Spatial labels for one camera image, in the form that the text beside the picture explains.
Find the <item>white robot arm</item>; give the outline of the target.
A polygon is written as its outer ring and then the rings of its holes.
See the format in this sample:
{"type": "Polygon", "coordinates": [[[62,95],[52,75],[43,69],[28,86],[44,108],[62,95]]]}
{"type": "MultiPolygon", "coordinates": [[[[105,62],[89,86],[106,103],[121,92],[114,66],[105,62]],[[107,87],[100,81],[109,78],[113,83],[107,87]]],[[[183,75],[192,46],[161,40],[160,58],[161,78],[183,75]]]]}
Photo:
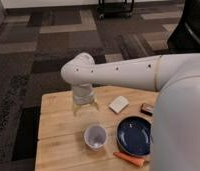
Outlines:
{"type": "Polygon", "coordinates": [[[76,102],[92,99],[94,84],[157,92],[150,171],[200,171],[200,53],[104,64],[80,53],[62,66],[61,77],[76,102]]]}

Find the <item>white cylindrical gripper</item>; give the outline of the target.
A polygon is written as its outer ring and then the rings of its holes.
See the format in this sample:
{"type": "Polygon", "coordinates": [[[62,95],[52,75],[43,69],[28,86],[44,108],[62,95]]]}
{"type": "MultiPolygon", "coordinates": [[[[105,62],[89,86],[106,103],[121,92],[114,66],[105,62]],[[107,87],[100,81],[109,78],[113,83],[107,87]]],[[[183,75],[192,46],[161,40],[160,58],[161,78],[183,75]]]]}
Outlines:
{"type": "MultiPolygon", "coordinates": [[[[94,101],[94,92],[91,84],[73,85],[73,101],[77,105],[86,105],[94,101]]],[[[73,104],[73,115],[76,116],[77,105],[73,104]]],[[[99,111],[99,105],[97,102],[93,102],[92,106],[99,111]]]]}

